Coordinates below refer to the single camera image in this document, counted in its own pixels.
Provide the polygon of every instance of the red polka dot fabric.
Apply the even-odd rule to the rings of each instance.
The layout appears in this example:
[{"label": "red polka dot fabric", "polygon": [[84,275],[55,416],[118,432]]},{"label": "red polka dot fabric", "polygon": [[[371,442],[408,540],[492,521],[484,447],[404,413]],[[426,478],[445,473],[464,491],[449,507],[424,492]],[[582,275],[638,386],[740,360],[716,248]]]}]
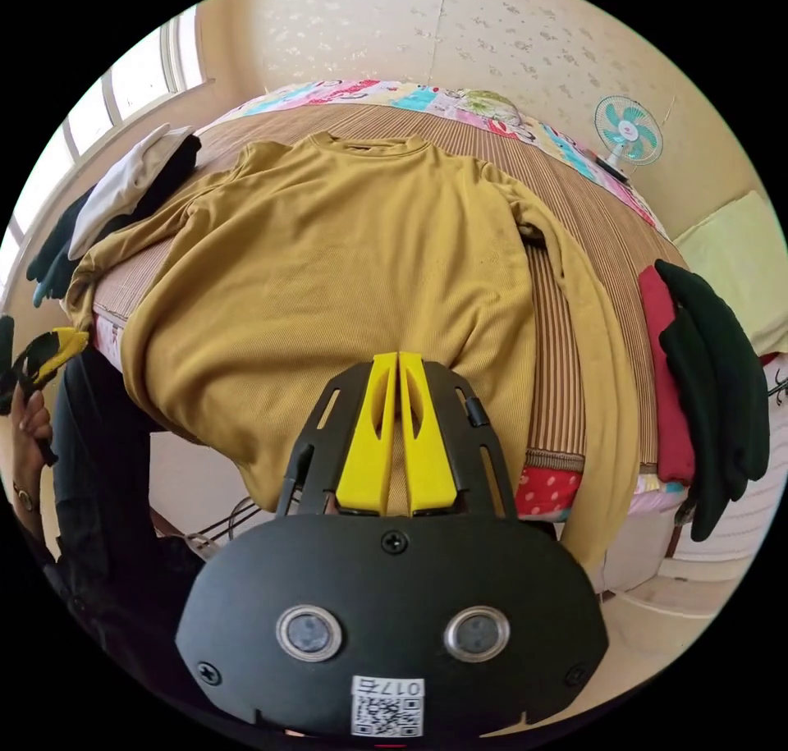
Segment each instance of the red polka dot fabric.
[{"label": "red polka dot fabric", "polygon": [[517,515],[546,515],[569,510],[582,477],[580,472],[524,467],[515,493]]}]

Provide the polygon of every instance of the yellow and black tool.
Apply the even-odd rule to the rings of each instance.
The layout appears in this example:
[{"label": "yellow and black tool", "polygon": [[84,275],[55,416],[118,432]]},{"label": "yellow and black tool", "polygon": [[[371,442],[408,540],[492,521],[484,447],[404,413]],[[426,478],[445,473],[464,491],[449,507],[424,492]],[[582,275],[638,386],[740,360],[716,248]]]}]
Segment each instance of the yellow and black tool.
[{"label": "yellow and black tool", "polygon": [[[55,327],[34,338],[11,361],[14,341],[14,319],[0,318],[0,416],[11,412],[11,399],[19,384],[29,400],[37,390],[43,390],[56,376],[57,371],[72,357],[76,357],[89,342],[87,332],[74,327]],[[39,449],[47,466],[57,463],[49,442],[39,441]]]},{"label": "yellow and black tool", "polygon": [[385,515],[397,411],[410,515],[462,506],[516,517],[481,401],[461,376],[407,352],[378,355],[326,386],[293,448],[279,512],[298,490],[299,512],[322,512],[334,494],[340,513]]},{"label": "yellow and black tool", "polygon": [[[393,516],[398,424],[410,509]],[[607,633],[583,568],[518,521],[470,385],[400,353],[328,383],[276,517],[206,563],[176,644],[213,705],[252,735],[287,728],[373,747],[542,721],[588,682]]]}]

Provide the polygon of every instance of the fan blade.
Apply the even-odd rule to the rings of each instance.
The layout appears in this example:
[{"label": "fan blade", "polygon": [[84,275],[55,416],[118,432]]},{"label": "fan blade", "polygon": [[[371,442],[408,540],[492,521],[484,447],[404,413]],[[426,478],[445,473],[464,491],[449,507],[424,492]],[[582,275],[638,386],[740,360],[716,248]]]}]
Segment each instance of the fan blade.
[{"label": "fan blade", "polygon": [[655,149],[657,148],[657,136],[646,127],[646,125],[635,125],[638,128],[640,135],[645,138]]},{"label": "fan blade", "polygon": [[621,119],[626,119],[627,121],[631,121],[633,124],[635,123],[635,119],[645,119],[646,115],[640,108],[637,108],[635,105],[628,105],[624,112],[621,114]]},{"label": "fan blade", "polygon": [[638,138],[627,150],[628,160],[640,160],[643,157],[643,141]]},{"label": "fan blade", "polygon": [[607,138],[612,144],[623,144],[625,139],[619,135],[618,133],[614,133],[612,130],[602,130],[602,135]]},{"label": "fan blade", "polygon": [[605,108],[605,116],[614,127],[618,127],[618,123],[621,121],[621,119],[618,118],[618,114],[616,113],[616,109],[613,107],[613,103],[607,104],[607,108]]}]

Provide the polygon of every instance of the screw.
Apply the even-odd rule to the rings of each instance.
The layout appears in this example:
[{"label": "screw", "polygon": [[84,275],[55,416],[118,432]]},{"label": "screw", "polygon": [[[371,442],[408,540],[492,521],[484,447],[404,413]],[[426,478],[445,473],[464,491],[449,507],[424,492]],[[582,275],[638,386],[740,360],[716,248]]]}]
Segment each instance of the screw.
[{"label": "screw", "polygon": [[386,554],[402,554],[408,548],[408,538],[398,529],[393,529],[383,535],[380,545]]},{"label": "screw", "polygon": [[583,680],[585,680],[585,676],[588,674],[588,668],[579,663],[577,666],[573,666],[569,671],[566,673],[566,677],[564,678],[564,682],[570,687],[574,688],[577,685],[580,685]]},{"label": "screw", "polygon": [[219,670],[205,661],[197,664],[197,674],[207,685],[219,685],[219,683],[222,682],[222,676],[219,674]]}]

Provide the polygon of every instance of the hand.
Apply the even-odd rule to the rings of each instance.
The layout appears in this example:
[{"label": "hand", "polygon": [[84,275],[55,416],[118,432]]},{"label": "hand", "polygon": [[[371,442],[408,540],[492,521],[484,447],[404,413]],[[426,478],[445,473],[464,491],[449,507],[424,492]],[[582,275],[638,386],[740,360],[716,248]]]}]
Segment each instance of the hand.
[{"label": "hand", "polygon": [[52,441],[49,410],[44,405],[44,395],[34,392],[25,404],[25,396],[16,385],[11,400],[11,433],[13,436],[14,479],[22,483],[37,483],[44,470],[44,457],[37,440]]}]

